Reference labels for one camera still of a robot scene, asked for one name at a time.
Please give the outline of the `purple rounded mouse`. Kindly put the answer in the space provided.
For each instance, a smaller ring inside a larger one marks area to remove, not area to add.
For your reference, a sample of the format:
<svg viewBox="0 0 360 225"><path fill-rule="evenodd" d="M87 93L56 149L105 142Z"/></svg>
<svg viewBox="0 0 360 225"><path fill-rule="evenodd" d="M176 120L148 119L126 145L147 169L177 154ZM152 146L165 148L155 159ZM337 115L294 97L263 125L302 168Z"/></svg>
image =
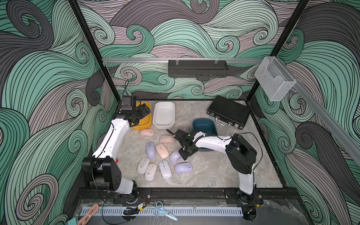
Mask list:
<svg viewBox="0 0 360 225"><path fill-rule="evenodd" d="M182 156L181 156L179 150L176 150L173 153L171 153L171 155L169 157L170 161L173 164L177 163L181 158L182 158Z"/></svg>
<svg viewBox="0 0 360 225"><path fill-rule="evenodd" d="M189 162L179 163L174 166L174 171L177 174L190 173L192 172L192 170L193 170L192 164Z"/></svg>

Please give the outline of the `dark teal storage box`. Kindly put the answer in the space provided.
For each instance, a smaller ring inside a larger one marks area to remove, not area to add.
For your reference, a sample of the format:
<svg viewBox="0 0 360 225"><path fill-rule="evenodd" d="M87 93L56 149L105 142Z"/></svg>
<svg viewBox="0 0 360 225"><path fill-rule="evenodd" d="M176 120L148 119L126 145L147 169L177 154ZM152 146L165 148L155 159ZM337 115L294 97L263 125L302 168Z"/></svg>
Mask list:
<svg viewBox="0 0 360 225"><path fill-rule="evenodd" d="M192 127L194 130L201 131L205 134L218 134L214 121L208 118L198 118L193 120Z"/></svg>

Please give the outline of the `purple slim mouse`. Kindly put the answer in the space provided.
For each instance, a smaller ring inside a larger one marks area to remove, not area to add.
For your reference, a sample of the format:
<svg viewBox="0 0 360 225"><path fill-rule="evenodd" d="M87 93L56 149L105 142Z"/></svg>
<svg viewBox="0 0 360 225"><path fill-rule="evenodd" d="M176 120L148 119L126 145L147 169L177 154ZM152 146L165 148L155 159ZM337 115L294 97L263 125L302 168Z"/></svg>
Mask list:
<svg viewBox="0 0 360 225"><path fill-rule="evenodd" d="M145 149L146 149L146 153L147 153L147 157L149 159L154 159L156 157L156 148L155 148L155 144L154 142L149 142L145 145Z"/></svg>

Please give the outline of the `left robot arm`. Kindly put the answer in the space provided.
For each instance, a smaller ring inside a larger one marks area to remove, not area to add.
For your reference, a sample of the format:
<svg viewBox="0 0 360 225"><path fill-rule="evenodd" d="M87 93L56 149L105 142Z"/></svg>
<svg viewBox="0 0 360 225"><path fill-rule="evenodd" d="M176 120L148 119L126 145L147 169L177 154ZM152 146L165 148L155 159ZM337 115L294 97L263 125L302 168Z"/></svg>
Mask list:
<svg viewBox="0 0 360 225"><path fill-rule="evenodd" d="M123 97L121 109L113 114L103 142L92 156L82 161L82 174L87 189L136 195L136 182L122 177L116 158L125 134L149 114L150 108L138 97Z"/></svg>

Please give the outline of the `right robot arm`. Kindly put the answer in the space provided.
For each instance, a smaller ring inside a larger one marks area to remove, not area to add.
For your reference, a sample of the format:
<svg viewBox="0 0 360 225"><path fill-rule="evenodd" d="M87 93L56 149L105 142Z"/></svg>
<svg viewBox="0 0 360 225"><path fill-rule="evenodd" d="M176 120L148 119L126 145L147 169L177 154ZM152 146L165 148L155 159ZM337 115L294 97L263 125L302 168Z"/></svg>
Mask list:
<svg viewBox="0 0 360 225"><path fill-rule="evenodd" d="M238 172L240 191L249 196L254 193L256 187L254 170L258 165L257 151L242 133L218 136L197 130L191 130L189 133L180 129L175 133L169 129L166 131L180 144L179 155L184 160L202 148L226 154L232 167Z"/></svg>

